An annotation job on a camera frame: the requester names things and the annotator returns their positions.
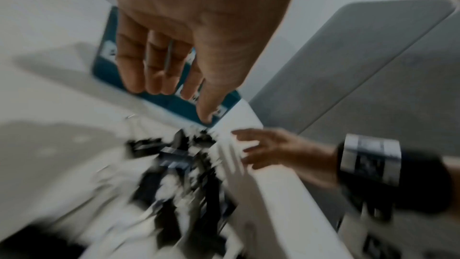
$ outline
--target white table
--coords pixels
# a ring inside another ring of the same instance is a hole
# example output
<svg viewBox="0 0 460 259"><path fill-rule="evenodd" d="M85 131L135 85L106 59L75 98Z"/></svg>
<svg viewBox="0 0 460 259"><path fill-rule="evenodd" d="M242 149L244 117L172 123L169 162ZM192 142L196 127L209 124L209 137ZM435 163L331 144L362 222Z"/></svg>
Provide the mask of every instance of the white table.
<svg viewBox="0 0 460 259"><path fill-rule="evenodd" d="M109 9L105 0L0 0L0 239L34 219L59 179L123 160L126 116L166 138L190 125L89 74ZM214 130L222 138L261 126L240 101ZM254 177L289 258L351 258L294 172ZM64 199L87 187L69 180L54 191Z"/></svg>

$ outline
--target hand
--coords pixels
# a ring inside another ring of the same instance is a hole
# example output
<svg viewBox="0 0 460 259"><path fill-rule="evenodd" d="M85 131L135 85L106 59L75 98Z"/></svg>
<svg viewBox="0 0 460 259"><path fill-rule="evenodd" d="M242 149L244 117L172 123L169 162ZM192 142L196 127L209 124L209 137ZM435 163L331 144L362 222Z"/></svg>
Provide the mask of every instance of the hand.
<svg viewBox="0 0 460 259"><path fill-rule="evenodd" d="M192 47L196 62L181 96L204 122L240 86L282 20L290 0L117 0L117 66L134 93L173 94ZM168 46L171 61L165 68ZM144 56L147 47L147 61Z"/></svg>
<svg viewBox="0 0 460 259"><path fill-rule="evenodd" d="M239 141L259 142L244 149L248 155L241 160L253 169L282 164L317 186L337 184L337 158L333 147L308 141L284 129L238 129L232 134Z"/></svg>

